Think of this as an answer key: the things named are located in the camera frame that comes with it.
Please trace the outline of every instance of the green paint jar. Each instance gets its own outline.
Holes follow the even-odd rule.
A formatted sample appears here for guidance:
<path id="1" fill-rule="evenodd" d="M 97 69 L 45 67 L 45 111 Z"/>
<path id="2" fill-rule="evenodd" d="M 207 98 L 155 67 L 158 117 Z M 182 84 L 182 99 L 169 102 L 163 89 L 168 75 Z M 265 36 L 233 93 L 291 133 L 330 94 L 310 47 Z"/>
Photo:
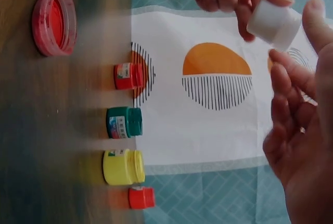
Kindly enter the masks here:
<path id="1" fill-rule="evenodd" d="M 142 135 L 140 108 L 115 107 L 106 112 L 106 128 L 112 139 L 125 139 Z"/>

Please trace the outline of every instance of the white bottle cap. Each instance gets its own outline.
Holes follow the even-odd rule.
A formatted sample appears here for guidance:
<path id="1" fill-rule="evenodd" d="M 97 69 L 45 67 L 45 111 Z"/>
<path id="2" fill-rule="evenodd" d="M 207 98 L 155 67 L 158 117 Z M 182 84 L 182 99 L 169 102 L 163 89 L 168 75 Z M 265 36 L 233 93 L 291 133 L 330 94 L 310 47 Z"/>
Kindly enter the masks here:
<path id="1" fill-rule="evenodd" d="M 247 31 L 278 51 L 286 51 L 295 38 L 301 17 L 289 7 L 278 7 L 260 0 L 247 25 Z"/>

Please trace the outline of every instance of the paint jar label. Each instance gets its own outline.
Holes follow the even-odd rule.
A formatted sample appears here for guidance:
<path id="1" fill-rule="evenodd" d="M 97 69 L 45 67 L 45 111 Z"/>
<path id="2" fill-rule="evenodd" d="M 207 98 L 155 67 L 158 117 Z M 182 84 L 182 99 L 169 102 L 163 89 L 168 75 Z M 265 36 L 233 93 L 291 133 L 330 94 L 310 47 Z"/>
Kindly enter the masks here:
<path id="1" fill-rule="evenodd" d="M 124 156 L 124 150 L 110 150 L 108 156 L 114 157 L 114 156 Z"/>
<path id="2" fill-rule="evenodd" d="M 130 78 L 130 63 L 118 65 L 117 77 L 119 79 Z"/>
<path id="3" fill-rule="evenodd" d="M 144 189 L 144 187 L 143 186 L 134 186 L 134 187 L 132 187 L 132 189 L 135 191 L 142 191 Z"/>
<path id="4" fill-rule="evenodd" d="M 125 117 L 124 116 L 116 116 L 110 117 L 109 119 L 110 124 L 110 132 L 111 137 L 113 139 L 124 139 L 128 138 L 126 132 L 126 125 L 125 125 Z"/>

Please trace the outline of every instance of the small container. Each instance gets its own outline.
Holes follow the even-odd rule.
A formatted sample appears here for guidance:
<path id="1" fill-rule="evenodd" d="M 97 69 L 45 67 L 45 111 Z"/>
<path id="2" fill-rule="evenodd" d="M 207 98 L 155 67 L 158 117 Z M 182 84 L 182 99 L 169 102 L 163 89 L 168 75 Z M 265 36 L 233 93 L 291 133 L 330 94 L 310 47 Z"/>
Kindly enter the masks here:
<path id="1" fill-rule="evenodd" d="M 144 86 L 141 64 L 117 64 L 114 67 L 113 76 L 117 90 L 134 90 Z"/>
<path id="2" fill-rule="evenodd" d="M 38 0 L 32 14 L 35 43 L 45 56 L 72 54 L 76 43 L 73 0 Z"/>
<path id="3" fill-rule="evenodd" d="M 291 8 L 260 0 L 249 20 L 247 31 L 284 52 L 290 47 L 301 22 L 301 17 Z"/>
<path id="4" fill-rule="evenodd" d="M 143 183 L 146 179 L 142 152 L 110 150 L 104 152 L 103 174 L 112 186 Z"/>
<path id="5" fill-rule="evenodd" d="M 125 139 L 142 135 L 141 109 L 109 108 L 106 112 L 106 128 L 112 139 Z"/>
<path id="6" fill-rule="evenodd" d="M 131 209 L 146 209 L 155 207 L 155 193 L 153 188 L 137 186 L 129 189 Z"/>

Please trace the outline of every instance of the red paint jar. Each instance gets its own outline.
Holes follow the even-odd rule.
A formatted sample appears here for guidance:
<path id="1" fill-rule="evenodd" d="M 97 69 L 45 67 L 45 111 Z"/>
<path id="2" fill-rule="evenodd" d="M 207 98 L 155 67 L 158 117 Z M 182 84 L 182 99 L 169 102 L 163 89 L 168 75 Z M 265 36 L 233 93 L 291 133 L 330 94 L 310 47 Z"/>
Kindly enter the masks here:
<path id="1" fill-rule="evenodd" d="M 32 32 L 43 55 L 72 54 L 76 43 L 73 0 L 38 0 L 32 14 Z"/>
<path id="2" fill-rule="evenodd" d="M 144 85 L 141 64 L 117 64 L 113 71 L 114 84 L 117 90 L 133 90 Z"/>
<path id="3" fill-rule="evenodd" d="M 154 189 L 144 186 L 129 189 L 129 200 L 131 209 L 146 209 L 156 205 Z"/>

